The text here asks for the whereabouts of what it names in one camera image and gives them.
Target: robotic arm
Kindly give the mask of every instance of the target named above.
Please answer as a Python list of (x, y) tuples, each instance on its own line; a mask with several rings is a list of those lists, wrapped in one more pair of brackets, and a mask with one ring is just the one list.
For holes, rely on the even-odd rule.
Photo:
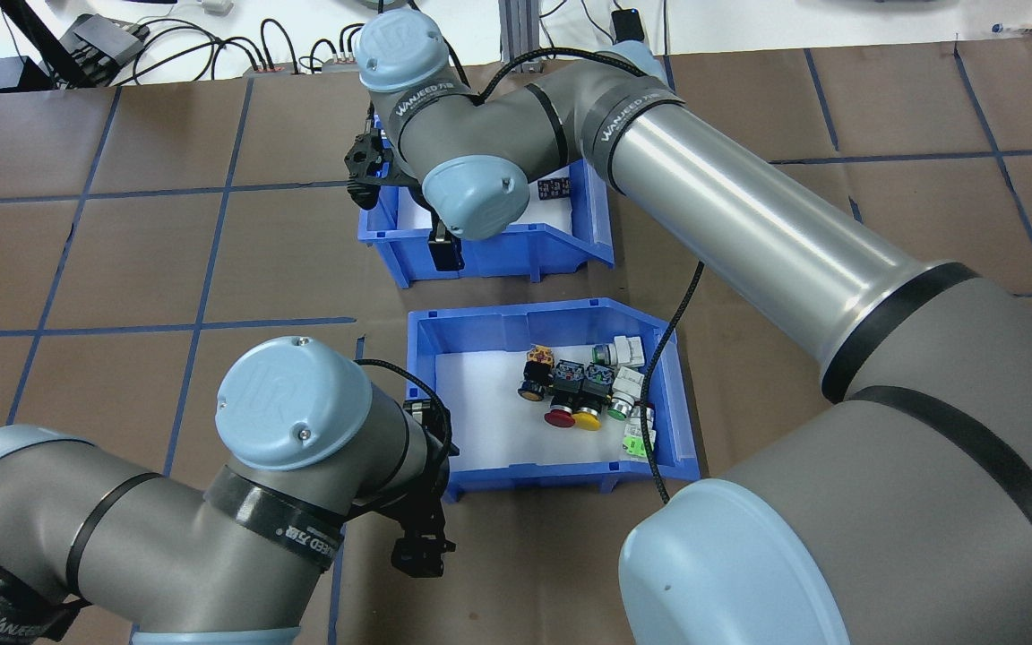
[(138, 645), (288, 645), (342, 524), (369, 510), (406, 530), (394, 567), (442, 575), (447, 411), (406, 407), (291, 336), (222, 381), (233, 458), (204, 493), (77, 438), (0, 428), (0, 642), (61, 638), (87, 604), (60, 605), (73, 593), (138, 623)]
[(636, 69), (578, 61), (479, 105), (422, 13), (378, 17), (356, 49), (451, 231), (503, 231), (528, 179), (582, 155), (818, 360), (831, 411), (628, 536), (636, 640), (1032, 642), (1031, 312), (697, 119), (642, 76), (642, 42), (603, 54)]
[[(503, 231), (528, 179), (584, 156), (818, 360), (831, 411), (628, 536), (636, 640), (1032, 644), (1027, 308), (957, 262), (913, 260), (697, 119), (643, 72), (642, 42), (483, 103), (417, 11), (365, 25), (356, 57), (452, 232)], [(226, 376), (217, 424), (234, 457), (204, 494), (1, 428), (0, 642), (58, 637), (74, 593), (137, 621), (138, 645), (286, 645), (361, 510), (405, 526), (398, 568), (439, 575), (453, 446), (447, 411), (427, 409), (420, 424), (290, 337)]]

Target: wire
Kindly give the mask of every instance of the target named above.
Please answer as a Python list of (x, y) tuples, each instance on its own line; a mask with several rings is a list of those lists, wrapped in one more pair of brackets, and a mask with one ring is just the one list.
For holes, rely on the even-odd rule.
[(176, 54), (172, 55), (171, 57), (163, 58), (163, 60), (160, 60), (159, 62), (156, 62), (153, 65), (148, 66), (148, 68), (143, 69), (142, 71), (134, 72), (134, 74), (132, 74), (132, 76), (130, 76), (129, 78), (126, 78), (126, 80), (115, 83), (115, 86), (127, 85), (127, 83), (130, 83), (131, 80), (134, 82), (135, 85), (136, 85), (136, 83), (138, 83), (138, 78), (146, 76), (147, 73), (149, 73), (149, 72), (152, 72), (152, 71), (154, 71), (156, 69), (159, 69), (160, 66), (166, 65), (166, 63), (174, 61), (174, 60), (176, 60), (176, 58), (183, 58), (183, 57), (185, 57), (186, 54), (192, 54), (194, 52), (197, 52), (198, 50), (204, 50), (205, 47), (216, 47), (217, 44), (218, 44), (217, 40), (212, 40), (212, 41), (208, 41), (208, 42), (201, 42), (201, 44), (193, 45), (193, 47), (190, 47), (189, 50), (183, 50), (181, 52), (178, 52)]
[(452, 417), (450, 416), (450, 414), (448, 414), (448, 408), (446, 407), (444, 401), (441, 400), (441, 397), (438, 395), (438, 392), (434, 391), (434, 389), (432, 389), (424, 381), (419, 380), (417, 377), (411, 375), (411, 373), (409, 370), (406, 370), (405, 367), (398, 367), (396, 364), (389, 363), (388, 360), (381, 360), (378, 358), (357, 358), (357, 360), (355, 360), (355, 362), (353, 363), (368, 364), (369, 366), (373, 367), (382, 367), (385, 370), (392, 372), (394, 373), (394, 375), (404, 377), (404, 379), (409, 380), (410, 383), (413, 383), (418, 388), (421, 388), (421, 391), (426, 393), (426, 395), (429, 396), (430, 399), (432, 399), (436, 411), (438, 412), (439, 416), (441, 416), (441, 425), (444, 428), (444, 437), (441, 438), (441, 450), (438, 450), (438, 453), (436, 453), (436, 456), (432, 458), (431, 464), (441, 465), (441, 462), (444, 461), (444, 458), (448, 457), (448, 451), (452, 448)]
[(341, 28), (341, 32), (336, 33), (336, 45), (341, 47), (341, 58), (345, 58), (345, 34), (349, 33), (349, 29), (360, 29), (364, 24), (347, 24)]
[(364, 25), (357, 26), (356, 29), (349, 32), (349, 37), (345, 40), (345, 47), (349, 49), (349, 54), (353, 54), (356, 50), (353, 50), (353, 37), (361, 30), (364, 29)]
[(265, 52), (265, 60), (269, 62), (269, 69), (273, 69), (273, 57), (270, 57), (268, 45), (265, 44), (265, 25), (267, 24), (276, 25), (276, 28), (282, 30), (282, 35), (286, 37), (286, 44), (289, 44), (289, 57), (292, 58), (290, 63), (294, 66), (294, 73), (297, 73), (297, 50), (294, 50), (294, 39), (289, 37), (289, 32), (286, 31), (286, 28), (282, 24), (279, 24), (272, 18), (265, 18), (265, 20), (261, 21), (261, 49)]
[(585, 52), (584, 50), (576, 50), (574, 47), (541, 47), (539, 50), (531, 50), (524, 54), (520, 54), (519, 57), (513, 58), (513, 60), (505, 63), (503, 68), (499, 68), (492, 80), (488, 82), (488, 86), (485, 87), (483, 92), (480, 92), (479, 102), (484, 102), (485, 99), (491, 97), (492, 92), (495, 92), (496, 86), (503, 80), (505, 76), (508, 76), (513, 69), (519, 68), (527, 61), (531, 61), (535, 58), (549, 57), (549, 55), (560, 55), (561, 57), (577, 57), (584, 58), (586, 61), (594, 61), (598, 63), (603, 63), (604, 65), (611, 65), (614, 68), (622, 69), (626, 73), (632, 74), (632, 76), (647, 76), (647, 72), (643, 72), (638, 68), (638, 66), (633, 65), (626, 61), (621, 60), (621, 58), (605, 57), (603, 54), (593, 54), (591, 52)]
[(332, 41), (328, 40), (327, 37), (321, 37), (321, 39), (319, 39), (312, 45), (312, 47), (309, 51), (309, 56), (302, 57), (302, 58), (310, 58), (310, 65), (309, 65), (310, 73), (315, 73), (315, 70), (313, 70), (313, 65), (312, 65), (313, 60), (319, 61), (321, 63), (321, 69), (324, 69), (324, 61), (316, 57), (316, 49), (320, 47), (321, 44), (327, 44), (329, 46), (329, 51), (332, 52), (333, 60), (336, 60), (336, 47), (332, 44)]
[(605, 36), (608, 37), (608, 40), (611, 40), (611, 41), (614, 42), (615, 39), (614, 39), (614, 37), (611, 37), (611, 34), (608, 33), (608, 30), (607, 29), (603, 29), (602, 26), (600, 26), (600, 24), (598, 24), (598, 22), (594, 22), (593, 20), (591, 20), (591, 13), (587, 10), (587, 0), (580, 0), (580, 5), (581, 5), (581, 7), (584, 7), (584, 15), (588, 17), (588, 22), (591, 24), (591, 26), (593, 26), (594, 28), (599, 29), (600, 33), (605, 34)]
[(671, 55), (671, 23), (668, 21), (668, 0), (663, 0), (663, 55)]
[(254, 54), (250, 53), (249, 47), (246, 47), (245, 44), (237, 42), (238, 37), (240, 36), (227, 37), (227, 39), (218, 42), (217, 50), (214, 50), (214, 62), (209, 65), (209, 80), (217, 80), (218, 57), (221, 56), (222, 51), (225, 51), (226, 44), (236, 44), (238, 49), (241, 49), (241, 52), (246, 52), (250, 68), (257, 71), (257, 60), (255, 60)]
[(448, 58), (451, 58), (451, 66), (456, 68), (456, 76), (459, 77), (459, 82), (463, 83), (467, 89), (472, 89), (472, 83), (467, 82), (467, 74), (464, 73), (464, 66), (459, 64), (459, 57), (456, 55), (456, 51), (452, 49), (452, 44), (445, 40), (445, 47), (448, 49)]
[(15, 40), (15, 37), (13, 37), (13, 30), (10, 28), (10, 21), (7, 20), (7, 12), (2, 11), (0, 9), (0, 13), (3, 13), (3, 24), (7, 25), (7, 33), (10, 34), (10, 41), (13, 43), (13, 45), (15, 45), (15, 54), (18, 55), (18, 60), (22, 61), (24, 60), (24, 57), (22, 57), (22, 51), (18, 49), (18, 41)]
[(560, 3), (556, 4), (555, 7), (552, 7), (548, 12), (540, 13), (540, 17), (541, 18), (550, 17), (552, 15), (552, 13), (555, 13), (556, 11), (560, 10), (560, 7), (562, 7), (562, 5), (567, 3), (568, 0), (560, 0)]
[[(159, 21), (151, 21), (151, 22), (166, 22), (166, 21), (180, 22), (182, 25), (171, 26), (171, 28), (161, 30), (160, 32), (155, 33), (154, 36), (151, 36), (146, 41), (146, 44), (144, 44), (144, 47), (142, 49), (142, 51), (140, 51), (138, 53), (138, 55), (136, 55), (136, 57), (134, 57), (134, 61), (132, 61), (132, 64), (131, 64), (131, 76), (129, 78), (126, 78), (126, 80), (123, 80), (122, 83), (116, 83), (116, 85), (126, 85), (126, 83), (130, 83), (131, 80), (134, 82), (134, 85), (140, 85), (140, 80), (139, 80), (140, 77), (142, 77), (143, 74), (147, 73), (148, 71), (150, 71), (152, 69), (159, 68), (159, 66), (161, 65), (161, 63), (166, 63), (168, 61), (176, 60), (176, 58), (181, 58), (181, 55), (189, 54), (189, 53), (192, 53), (192, 52), (196, 52), (197, 50), (200, 50), (200, 49), (203, 49), (203, 47), (209, 47), (209, 45), (215, 45), (215, 44), (218, 44), (218, 42), (219, 42), (218, 37), (214, 36), (213, 33), (209, 33), (209, 32), (205, 31), (204, 29), (201, 29), (199, 26), (197, 26), (195, 24), (188, 24), (186, 21), (178, 21), (176, 18), (161, 18)], [(151, 47), (151, 44), (154, 44), (154, 42), (157, 39), (160, 39), (160, 37), (166, 36), (166, 34), (168, 34), (168, 33), (173, 33), (173, 32), (176, 32), (176, 31), (193, 31), (193, 30), (196, 30), (196, 31), (199, 31), (200, 33), (203, 33), (204, 36), (207, 37), (208, 41), (207, 42), (203, 42), (203, 44), (197, 45), (196, 49), (185, 50), (185, 52), (180, 53), (180, 54), (175, 54), (172, 57), (163, 58), (163, 60), (161, 60), (159, 63), (157, 63), (156, 65), (151, 66), (151, 68), (149, 68), (147, 70), (143, 70), (143, 72), (139, 72), (138, 71), (138, 65), (139, 65), (140, 61), (142, 61), (142, 57), (144, 57), (144, 55), (149, 52), (149, 47)], [(197, 80), (197, 78), (201, 78), (201, 76), (204, 76), (206, 70), (208, 70), (209, 66), (212, 66), (214, 64), (214, 55), (216, 53), (217, 53), (216, 50), (209, 51), (209, 57), (205, 61), (205, 66), (203, 66), (203, 68), (201, 68), (201, 71), (197, 73), (197, 76), (193, 77), (193, 80)]]
[[(313, 66), (313, 61), (321, 63), (320, 66)], [(324, 66), (328, 64), (329, 61), (322, 61), (317, 57), (298, 57), (297, 62), (302, 65), (302, 68), (308, 69), (310, 73), (319, 73), (324, 69)]]
[(548, 37), (548, 47), (555, 50), (556, 41), (552, 40), (552, 33), (550, 33), (547, 26), (544, 25), (544, 18), (540, 19), (540, 31), (544, 32), (544, 36)]
[(651, 469), (651, 481), (655, 482), (655, 489), (659, 492), (659, 499), (664, 504), (667, 504), (671, 499), (671, 495), (668, 494), (668, 487), (663, 483), (659, 465), (655, 463), (655, 450), (651, 448), (651, 432), (648, 431), (647, 413), (648, 391), (651, 389), (651, 376), (655, 373), (655, 365), (659, 363), (659, 355), (663, 354), (664, 347), (668, 346), (671, 335), (675, 333), (676, 325), (679, 325), (679, 319), (683, 318), (683, 312), (687, 311), (687, 305), (690, 304), (691, 296), (696, 294), (696, 287), (700, 286), (700, 278), (702, 277), (703, 262), (699, 262), (696, 265), (696, 272), (691, 276), (691, 283), (687, 286), (687, 293), (683, 294), (683, 299), (679, 302), (679, 309), (671, 317), (671, 322), (668, 322), (667, 329), (659, 336), (659, 343), (655, 346), (655, 351), (651, 352), (651, 360), (648, 362), (647, 370), (643, 372), (643, 384), (640, 387), (640, 407), (642, 408), (642, 414), (640, 414), (640, 433), (643, 436), (643, 452), (647, 453), (648, 469)]

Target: white switch component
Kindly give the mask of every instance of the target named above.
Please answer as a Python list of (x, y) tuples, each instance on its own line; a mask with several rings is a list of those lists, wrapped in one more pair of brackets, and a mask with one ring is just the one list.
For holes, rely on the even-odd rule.
[(606, 346), (591, 348), (591, 363), (610, 364), (613, 367), (642, 367), (643, 340), (639, 336), (615, 336)]
[(634, 368), (621, 366), (611, 383), (611, 405), (608, 414), (613, 419), (627, 419), (627, 414), (640, 399), (643, 389), (643, 375)]
[(201, 10), (212, 17), (224, 17), (233, 8), (233, 0), (201, 0)]
[[(655, 454), (655, 410), (648, 410), (648, 438), (651, 453)], [(632, 417), (623, 424), (623, 457), (632, 461), (647, 461), (647, 449), (643, 448), (643, 428), (640, 422), (642, 407), (632, 410)]]

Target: silver aluminum tube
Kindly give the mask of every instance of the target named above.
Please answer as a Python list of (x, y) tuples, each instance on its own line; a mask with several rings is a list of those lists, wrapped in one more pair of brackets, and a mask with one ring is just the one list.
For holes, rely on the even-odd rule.
[(826, 370), (859, 320), (930, 268), (680, 105), (613, 152), (614, 183)]

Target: ur logo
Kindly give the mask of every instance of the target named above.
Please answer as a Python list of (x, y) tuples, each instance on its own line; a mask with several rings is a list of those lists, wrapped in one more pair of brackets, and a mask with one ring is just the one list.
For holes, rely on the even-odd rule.
[(241, 393), (241, 407), (251, 417), (286, 422), (287, 404), (297, 395), (299, 381), (271, 363), (254, 366)]

